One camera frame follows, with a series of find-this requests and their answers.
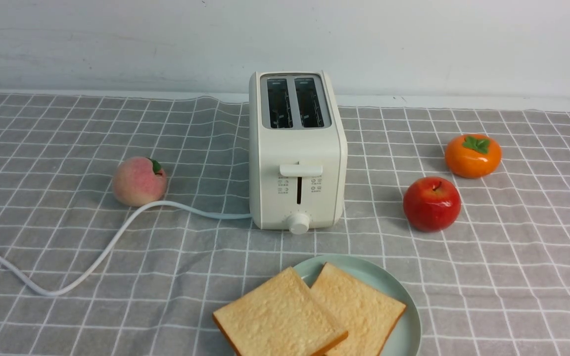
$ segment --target toaster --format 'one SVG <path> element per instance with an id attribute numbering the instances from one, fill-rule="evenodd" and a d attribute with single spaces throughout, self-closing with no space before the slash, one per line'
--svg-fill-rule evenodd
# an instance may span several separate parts
<path id="1" fill-rule="evenodd" d="M 325 72 L 249 81 L 249 211 L 258 228 L 304 234 L 342 216 L 344 128 Z"/>

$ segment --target power cord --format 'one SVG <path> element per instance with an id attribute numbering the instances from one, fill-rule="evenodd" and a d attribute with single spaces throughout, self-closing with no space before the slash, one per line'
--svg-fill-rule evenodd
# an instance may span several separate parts
<path id="1" fill-rule="evenodd" d="M 124 225 L 122 225 L 120 230 L 118 230 L 118 232 L 116 232 L 115 236 L 113 236 L 113 239 L 111 239 L 111 241 L 109 242 L 107 247 L 102 251 L 101 255 L 94 261 L 94 263 L 90 266 L 90 268 L 88 268 L 88 270 L 86 270 L 85 273 L 83 273 L 81 275 L 81 277 L 78 277 L 75 281 L 70 283 L 68 286 L 66 286 L 63 289 L 59 289 L 57 291 L 48 291 L 46 289 L 41 288 L 41 286 L 34 283 L 19 268 L 17 268 L 12 263 L 10 263 L 10 261 L 7 261 L 6 259 L 4 259 L 1 256 L 0 256 L 0 264 L 6 266 L 9 270 L 11 270 L 14 274 L 16 274 L 17 277 L 19 277 L 27 286 L 29 286 L 30 289 L 32 289 L 33 291 L 35 291 L 39 295 L 43 295 L 45 297 L 58 297 L 59 295 L 63 295 L 65 293 L 67 293 L 68 291 L 71 291 L 72 289 L 76 288 L 79 284 L 81 284 L 82 281 L 84 281 L 87 277 L 89 277 L 89 275 L 95 270 L 95 268 L 97 268 L 98 265 L 102 263 L 104 258 L 107 257 L 109 252 L 111 252 L 111 249 L 113 248 L 113 246 L 116 245 L 116 243 L 118 242 L 118 239 L 120 239 L 120 237 L 122 236 L 122 233 L 125 232 L 125 230 L 129 227 L 129 225 L 131 225 L 133 220 L 136 217 L 138 217 L 138 215 L 140 215 L 140 213 L 142 213 L 145 210 L 152 208 L 152 207 L 163 207 L 163 206 L 180 208 L 180 209 L 187 210 L 188 212 L 192 212 L 193 214 L 197 214 L 199 216 L 204 216 L 204 217 L 208 217 L 211 219 L 219 219 L 219 220 L 248 219 L 252 216 L 251 214 L 219 214 L 219 213 L 202 212 L 201 210 L 197 210 L 196 208 L 189 207 L 188 205 L 176 203 L 175 201 L 167 201 L 167 200 L 158 200 L 158 201 L 154 201 L 154 202 L 149 203 L 149 204 L 142 205 L 142 207 L 139 207 L 135 212 L 133 212 L 133 214 L 131 214 L 131 216 L 129 216 L 127 221 L 124 223 Z"/>

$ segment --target apple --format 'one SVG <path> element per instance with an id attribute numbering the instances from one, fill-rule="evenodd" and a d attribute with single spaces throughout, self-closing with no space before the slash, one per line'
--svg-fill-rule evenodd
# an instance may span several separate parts
<path id="1" fill-rule="evenodd" d="M 444 230 L 461 212 L 461 196 L 450 181 L 440 177 L 416 180 L 403 198 L 403 210 L 409 223 L 423 232 Z"/>

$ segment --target persimmon calyx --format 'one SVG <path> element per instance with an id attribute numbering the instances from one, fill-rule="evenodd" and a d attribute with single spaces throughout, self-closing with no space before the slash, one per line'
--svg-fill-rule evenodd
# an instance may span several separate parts
<path id="1" fill-rule="evenodd" d="M 465 148 L 473 149 L 478 153 L 487 155 L 489 152 L 489 140 L 488 139 L 476 139 L 476 137 L 467 135 L 465 142 L 463 142 Z"/>

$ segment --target artificial peach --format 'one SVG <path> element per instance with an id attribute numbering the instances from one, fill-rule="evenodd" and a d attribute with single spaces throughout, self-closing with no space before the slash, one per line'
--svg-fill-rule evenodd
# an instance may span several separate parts
<path id="1" fill-rule="evenodd" d="M 120 203 L 141 207 L 160 200 L 166 191 L 167 175 L 156 160 L 132 157 L 118 165 L 111 185 Z"/>

